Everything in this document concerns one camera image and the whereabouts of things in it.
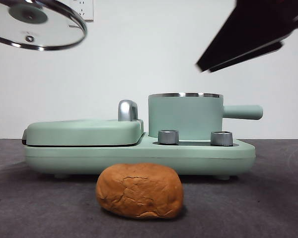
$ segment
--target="gray surface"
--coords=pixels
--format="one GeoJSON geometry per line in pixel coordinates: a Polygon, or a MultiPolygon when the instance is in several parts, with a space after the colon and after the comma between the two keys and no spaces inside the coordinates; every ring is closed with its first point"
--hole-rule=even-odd
{"type": "Polygon", "coordinates": [[[229,181],[181,177],[182,215],[130,220],[103,211],[97,176],[54,179],[30,170],[21,140],[0,140],[0,238],[298,238],[298,140],[246,140],[249,173],[229,181]]]}

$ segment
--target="wall socket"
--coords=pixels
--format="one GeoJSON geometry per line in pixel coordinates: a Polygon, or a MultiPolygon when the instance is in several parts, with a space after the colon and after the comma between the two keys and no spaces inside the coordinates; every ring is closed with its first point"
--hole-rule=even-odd
{"type": "Polygon", "coordinates": [[[69,7],[75,10],[85,21],[94,20],[93,0],[70,0],[69,7]]]}

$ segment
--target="glass lid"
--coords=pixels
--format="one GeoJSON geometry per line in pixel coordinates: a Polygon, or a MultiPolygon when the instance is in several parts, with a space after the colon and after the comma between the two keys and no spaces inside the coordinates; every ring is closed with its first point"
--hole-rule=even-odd
{"type": "Polygon", "coordinates": [[[84,20],[56,0],[0,0],[0,42],[51,51],[78,45],[87,35],[84,20]]]}

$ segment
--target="appliance foot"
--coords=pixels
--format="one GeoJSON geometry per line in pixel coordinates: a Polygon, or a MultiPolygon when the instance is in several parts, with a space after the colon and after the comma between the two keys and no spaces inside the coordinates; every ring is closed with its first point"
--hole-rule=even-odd
{"type": "Polygon", "coordinates": [[[229,180],[229,175],[214,175],[213,177],[218,180],[229,180]]]}
{"type": "Polygon", "coordinates": [[[70,175],[63,175],[63,174],[54,175],[54,178],[56,178],[56,179],[67,179],[69,177],[70,177],[70,175]]]}

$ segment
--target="bread loaf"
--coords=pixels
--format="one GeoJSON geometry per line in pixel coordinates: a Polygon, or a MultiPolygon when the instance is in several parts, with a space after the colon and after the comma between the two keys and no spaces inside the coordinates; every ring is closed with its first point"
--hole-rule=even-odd
{"type": "Polygon", "coordinates": [[[98,178],[96,198],[106,210],[131,218],[174,218],[183,205],[178,174],[151,163],[116,164],[98,178]]]}

